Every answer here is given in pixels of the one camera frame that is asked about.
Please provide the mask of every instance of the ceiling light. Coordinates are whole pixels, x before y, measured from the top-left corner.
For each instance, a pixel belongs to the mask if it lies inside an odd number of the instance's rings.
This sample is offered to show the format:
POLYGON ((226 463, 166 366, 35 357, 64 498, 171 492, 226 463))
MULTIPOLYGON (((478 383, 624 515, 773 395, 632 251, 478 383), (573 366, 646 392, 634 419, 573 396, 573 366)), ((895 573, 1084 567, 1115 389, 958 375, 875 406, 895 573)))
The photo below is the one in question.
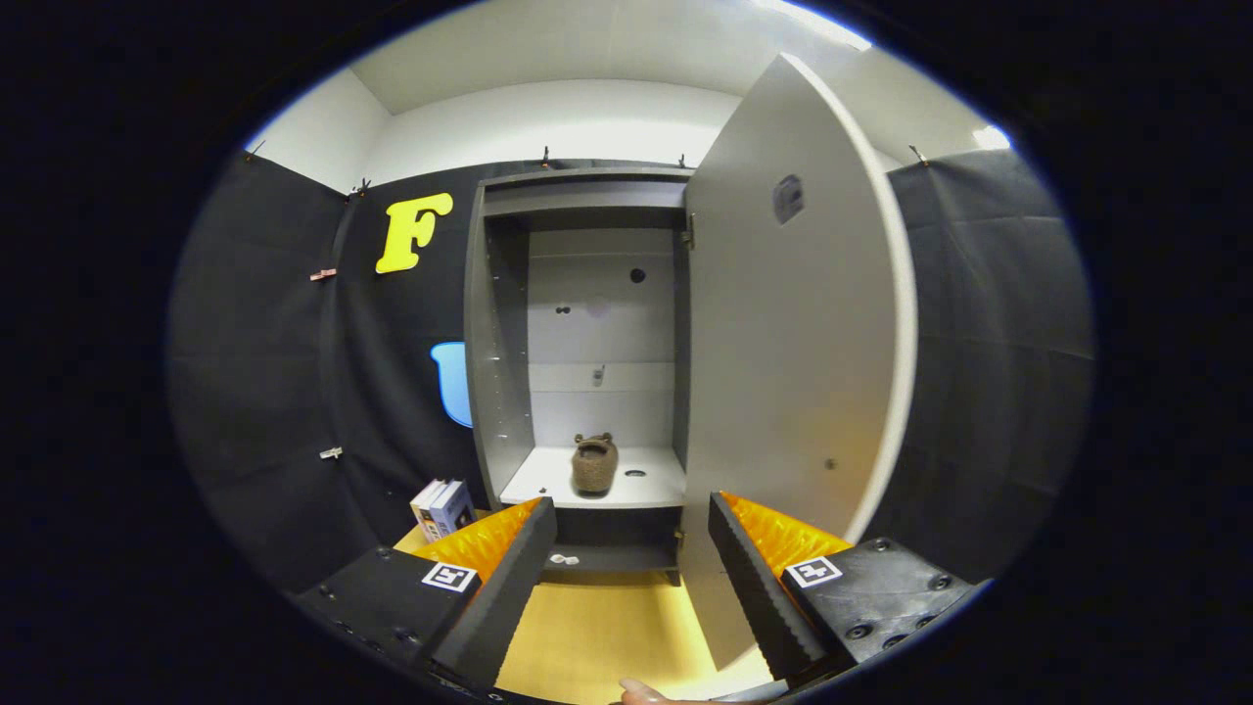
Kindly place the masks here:
POLYGON ((774 10, 776 13, 783 13, 784 15, 792 18, 793 20, 803 24, 804 26, 827 36, 833 41, 841 41, 852 46, 858 51, 865 51, 871 48, 871 43, 866 41, 863 38, 858 36, 836 23, 823 18, 822 15, 806 10, 804 8, 798 8, 791 3, 783 3, 783 0, 752 0, 753 3, 774 10))
POLYGON ((1005 136, 1004 131, 992 125, 987 125, 984 129, 976 129, 972 134, 975 135, 975 142, 979 143, 980 149, 1010 148, 1010 138, 1005 136))

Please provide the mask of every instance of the gray cabinet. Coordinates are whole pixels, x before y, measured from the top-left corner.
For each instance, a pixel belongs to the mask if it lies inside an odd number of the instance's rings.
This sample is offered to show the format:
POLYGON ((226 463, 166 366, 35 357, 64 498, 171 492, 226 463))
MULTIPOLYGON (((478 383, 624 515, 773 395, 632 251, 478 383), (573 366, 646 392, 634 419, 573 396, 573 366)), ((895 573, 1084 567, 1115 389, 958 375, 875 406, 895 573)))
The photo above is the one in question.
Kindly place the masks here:
POLYGON ((709 493, 856 542, 900 450, 916 297, 870 143, 781 55, 694 172, 490 179, 474 209, 466 362, 494 506, 553 497, 560 550, 591 557, 573 569, 670 570, 679 525, 674 565, 724 665, 752 635, 705 530, 709 493), (574 433, 605 431, 618 477, 579 497, 574 433))

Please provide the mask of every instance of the yellow letter f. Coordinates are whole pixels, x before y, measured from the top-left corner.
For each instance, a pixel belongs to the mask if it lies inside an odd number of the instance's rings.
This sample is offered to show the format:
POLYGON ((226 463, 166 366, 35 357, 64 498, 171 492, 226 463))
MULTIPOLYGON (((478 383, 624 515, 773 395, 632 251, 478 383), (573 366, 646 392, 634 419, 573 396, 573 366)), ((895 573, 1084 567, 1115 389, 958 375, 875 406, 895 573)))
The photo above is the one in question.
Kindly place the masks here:
POLYGON ((391 223, 387 225, 387 244, 383 247, 383 255, 375 264, 375 270, 385 274, 416 267, 417 252, 413 252, 412 242, 416 239, 419 247, 426 247, 435 234, 435 215, 447 215, 451 212, 452 195, 447 193, 392 203, 387 208, 387 215, 391 217, 391 223))

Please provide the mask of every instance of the cabinet shelf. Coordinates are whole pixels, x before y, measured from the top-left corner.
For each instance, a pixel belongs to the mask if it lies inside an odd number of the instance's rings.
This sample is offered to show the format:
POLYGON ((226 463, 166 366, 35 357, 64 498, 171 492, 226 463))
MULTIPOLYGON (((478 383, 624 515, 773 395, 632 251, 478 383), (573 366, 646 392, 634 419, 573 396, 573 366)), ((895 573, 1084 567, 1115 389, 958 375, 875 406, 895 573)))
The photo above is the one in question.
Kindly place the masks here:
POLYGON ((551 497, 559 510, 647 510, 682 507, 687 476, 672 448, 619 447, 618 471, 609 492, 585 497, 575 491, 570 458, 574 446, 536 447, 500 493, 504 505, 551 497), (628 477, 626 471, 644 471, 628 477))

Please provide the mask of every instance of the blue shape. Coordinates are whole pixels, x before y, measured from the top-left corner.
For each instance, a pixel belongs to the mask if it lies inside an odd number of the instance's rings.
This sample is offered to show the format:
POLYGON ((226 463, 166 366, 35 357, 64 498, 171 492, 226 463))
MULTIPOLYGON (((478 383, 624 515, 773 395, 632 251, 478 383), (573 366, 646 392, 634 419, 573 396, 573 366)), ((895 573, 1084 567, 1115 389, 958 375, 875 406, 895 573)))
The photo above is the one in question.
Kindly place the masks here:
POLYGON ((441 342, 431 347, 431 359, 440 371, 440 401, 454 422, 474 428, 470 421, 470 389, 466 387, 466 343, 441 342))

